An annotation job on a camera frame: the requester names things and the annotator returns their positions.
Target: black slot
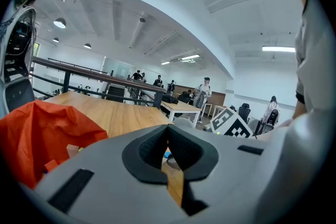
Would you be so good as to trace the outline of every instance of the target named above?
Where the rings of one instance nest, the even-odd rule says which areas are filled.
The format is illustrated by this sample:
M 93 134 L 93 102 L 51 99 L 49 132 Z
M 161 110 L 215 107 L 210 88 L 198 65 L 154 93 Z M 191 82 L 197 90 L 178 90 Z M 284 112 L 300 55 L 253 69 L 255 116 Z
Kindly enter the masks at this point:
M 94 172 L 89 170 L 77 170 L 49 199 L 49 203 L 63 213 L 67 213 L 93 175 Z
M 238 150 L 256 154 L 256 155 L 261 155 L 264 151 L 262 148 L 256 148 L 252 146 L 239 146 Z

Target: window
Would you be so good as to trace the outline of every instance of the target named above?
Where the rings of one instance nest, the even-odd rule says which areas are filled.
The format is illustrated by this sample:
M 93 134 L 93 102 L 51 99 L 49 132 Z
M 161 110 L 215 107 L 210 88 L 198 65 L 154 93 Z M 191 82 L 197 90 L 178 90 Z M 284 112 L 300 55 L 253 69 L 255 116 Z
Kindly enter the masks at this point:
M 34 47 L 33 47 L 33 56 L 37 56 L 39 47 L 40 47 L 40 44 L 39 44 L 39 43 L 34 43 Z M 30 64 L 30 71 L 33 71 L 33 70 L 34 70 L 34 64 L 35 64 L 35 63 L 33 63 L 33 61 L 31 61 L 31 64 Z
M 40 47 L 39 43 L 34 43 L 33 56 L 37 56 L 38 48 Z

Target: white desk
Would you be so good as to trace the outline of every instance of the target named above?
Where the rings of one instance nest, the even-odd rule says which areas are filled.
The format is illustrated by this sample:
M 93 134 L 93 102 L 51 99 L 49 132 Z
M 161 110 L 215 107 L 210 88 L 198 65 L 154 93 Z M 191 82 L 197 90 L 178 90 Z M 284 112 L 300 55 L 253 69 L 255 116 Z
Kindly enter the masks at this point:
M 207 105 L 210 106 L 210 109 L 209 109 L 209 112 L 208 112 L 208 116 L 209 116 L 209 114 L 210 114 L 210 111 L 211 111 L 211 108 L 212 108 L 212 104 L 205 104 L 204 107 L 203 107 L 203 111 L 202 111 L 202 118 L 203 118 L 204 111 L 205 111 L 205 108 L 206 108 Z
M 215 115 L 216 115 L 216 110 L 217 110 L 217 109 L 218 109 L 219 111 L 221 111 L 221 110 L 226 109 L 226 106 L 215 105 L 214 113 L 212 113 L 212 119 L 215 117 Z
M 194 128 L 196 127 L 196 123 L 197 123 L 199 114 L 201 112 L 201 109 L 195 106 L 183 103 L 181 101 L 179 101 L 178 104 L 171 104 L 171 103 L 166 103 L 162 101 L 161 106 L 163 106 L 164 108 L 170 111 L 170 114 L 169 114 L 170 121 L 173 121 L 175 113 L 195 113 L 196 115 L 193 121 L 193 126 Z

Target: man standing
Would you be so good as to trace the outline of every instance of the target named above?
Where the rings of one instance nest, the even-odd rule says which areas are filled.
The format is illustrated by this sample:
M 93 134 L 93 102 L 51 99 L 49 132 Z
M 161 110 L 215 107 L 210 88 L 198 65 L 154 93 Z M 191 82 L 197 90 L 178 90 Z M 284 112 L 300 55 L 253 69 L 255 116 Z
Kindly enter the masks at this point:
M 162 85 L 161 75 L 158 75 L 158 78 L 154 81 L 153 85 L 161 87 Z
M 134 80 L 141 80 L 142 76 L 140 75 L 140 70 L 137 70 L 136 73 L 131 76 L 131 79 L 132 78 L 134 78 Z
M 175 84 L 174 84 L 174 80 L 172 80 L 172 83 L 168 84 L 167 94 L 169 94 L 170 96 L 173 96 L 174 90 L 175 90 Z
M 211 91 L 211 87 L 209 83 L 210 83 L 210 78 L 205 77 L 204 84 L 201 84 L 197 88 L 195 88 L 195 95 L 196 95 L 194 99 L 195 107 L 203 109 L 203 106 L 207 102 L 207 98 L 211 96 L 212 91 Z

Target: wooden tabletop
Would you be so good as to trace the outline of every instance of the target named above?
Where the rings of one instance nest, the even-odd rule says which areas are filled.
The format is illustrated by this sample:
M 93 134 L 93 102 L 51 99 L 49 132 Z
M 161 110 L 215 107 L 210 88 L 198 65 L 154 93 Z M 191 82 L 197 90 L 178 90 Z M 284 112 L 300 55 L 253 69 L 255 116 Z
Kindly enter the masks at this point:
M 161 124 L 172 124 L 157 108 L 113 102 L 66 92 L 45 102 L 72 105 L 106 130 L 109 137 Z
M 169 109 L 170 111 L 175 111 L 175 112 L 182 112 L 182 111 L 185 111 L 185 112 L 198 112 L 198 111 L 201 111 L 201 109 L 195 107 L 195 106 L 192 106 L 192 105 L 189 105 L 189 104 L 186 104 L 186 103 L 183 103 L 181 101 L 178 102 L 178 104 L 172 104 L 172 103 L 166 103 L 166 102 L 161 102 L 161 105 L 163 105 L 165 108 Z

